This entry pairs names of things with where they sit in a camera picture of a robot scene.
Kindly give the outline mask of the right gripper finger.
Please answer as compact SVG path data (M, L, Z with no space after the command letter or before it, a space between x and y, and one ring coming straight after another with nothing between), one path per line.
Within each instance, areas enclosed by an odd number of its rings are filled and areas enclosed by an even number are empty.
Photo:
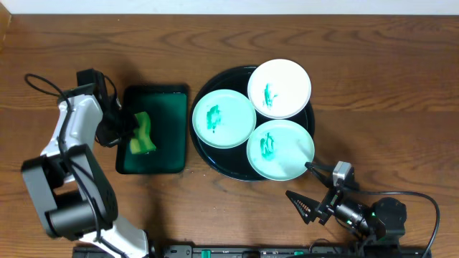
M325 187L333 188L333 166L320 163L306 162L305 167L310 171Z
M285 195L292 202L298 213L300 214L302 220L309 224L314 222L318 216L316 209L320 206L318 201L300 195L292 191L286 191Z

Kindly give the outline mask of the yellow green sponge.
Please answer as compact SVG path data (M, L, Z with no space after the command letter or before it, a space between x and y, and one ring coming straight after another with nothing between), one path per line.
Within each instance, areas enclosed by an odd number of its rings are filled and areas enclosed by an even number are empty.
M130 140L129 146L133 155L146 154L156 150L156 146L151 140L151 119L147 112L135 114L138 127L133 131L134 135Z

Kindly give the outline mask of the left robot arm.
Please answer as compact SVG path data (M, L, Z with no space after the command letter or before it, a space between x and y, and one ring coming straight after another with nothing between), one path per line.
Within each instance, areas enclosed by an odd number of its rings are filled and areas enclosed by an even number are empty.
M133 137L138 122L108 93L111 80L88 69L77 87L56 88L60 111L47 146L23 162L21 174L39 220L51 238L92 244L113 257L148 257L144 230L118 213L112 186L93 146L113 147Z

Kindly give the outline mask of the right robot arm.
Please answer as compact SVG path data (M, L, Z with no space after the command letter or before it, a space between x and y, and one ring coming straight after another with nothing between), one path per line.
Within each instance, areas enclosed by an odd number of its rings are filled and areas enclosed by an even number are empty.
M324 225L331 217L335 218L358 239L357 252L362 252L369 244L398 244L399 238L405 234L407 209L404 204L386 197L367 206L352 198L350 193L358 193L359 185L350 163L339 161L334 167L307 163L306 168L328 188L322 201L292 191L285 192L306 224L317 219Z

